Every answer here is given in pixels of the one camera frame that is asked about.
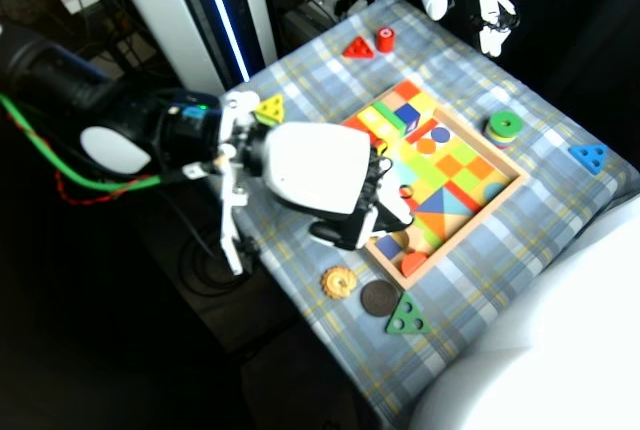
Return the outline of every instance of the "red spool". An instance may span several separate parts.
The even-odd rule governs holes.
[[[382,27],[378,30],[376,38],[376,48],[379,52],[389,53],[393,50],[393,43],[396,39],[396,33],[391,27]]]

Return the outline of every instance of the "green disc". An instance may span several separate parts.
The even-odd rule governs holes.
[[[515,137],[522,130],[522,119],[515,113],[498,112],[491,115],[489,125],[493,133],[502,138]]]

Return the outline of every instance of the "table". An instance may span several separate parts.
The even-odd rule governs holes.
[[[390,25],[395,51],[351,60],[343,49]],[[493,62],[460,42],[404,0],[379,0],[362,13],[274,63],[239,86],[267,98],[285,97],[287,121],[340,122],[392,85],[411,78],[481,129],[495,111],[510,109],[525,128],[506,150],[531,180],[411,290],[430,320],[430,335],[387,335],[387,318],[369,316],[362,285],[389,279],[364,250],[345,252],[312,241],[312,218],[279,205],[257,179],[249,205],[236,212],[262,260],[320,340],[388,426],[402,426],[411,403],[575,235],[614,198],[640,190],[640,175],[609,152],[592,176],[567,151],[598,143]],[[346,300],[322,292],[333,265],[355,271],[359,288]]]

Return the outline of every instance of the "green cable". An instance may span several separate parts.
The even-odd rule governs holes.
[[[49,146],[40,137],[38,137],[35,130],[29,124],[24,115],[22,115],[20,110],[18,110],[18,108],[8,97],[1,93],[0,103],[4,105],[5,110],[9,112],[9,115],[11,115],[15,123],[24,131],[24,134],[29,140],[31,140],[31,143],[33,143],[33,145],[40,151],[40,153],[47,160],[49,160],[49,162],[54,167],[56,167],[60,171],[60,173],[80,186],[90,188],[91,190],[96,190],[99,192],[111,193],[117,190],[142,190],[143,188],[153,187],[154,185],[162,183],[162,180],[159,176],[148,177],[135,183],[105,183],[96,182],[94,180],[84,178],[82,175],[76,173],[76,171],[69,167],[65,162],[63,162],[60,157],[58,157],[58,155],[56,155],[55,152],[51,150],[51,148],[49,148]]]

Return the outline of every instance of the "light strip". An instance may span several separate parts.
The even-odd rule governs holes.
[[[240,69],[240,73],[242,74],[242,79],[245,82],[248,82],[249,73],[247,72],[247,67],[244,64],[244,59],[242,58],[242,52],[240,52],[240,47],[238,46],[236,35],[235,33],[233,33],[233,27],[231,26],[231,21],[229,20],[227,9],[224,6],[224,1],[223,0],[214,0],[214,1],[216,2],[216,7],[218,7],[218,13],[220,13],[220,18],[222,19],[222,25],[224,26],[224,29],[227,32],[227,38],[229,39],[229,43],[231,44],[231,49],[233,50],[233,54],[236,57],[236,62],[238,63],[238,68]]]

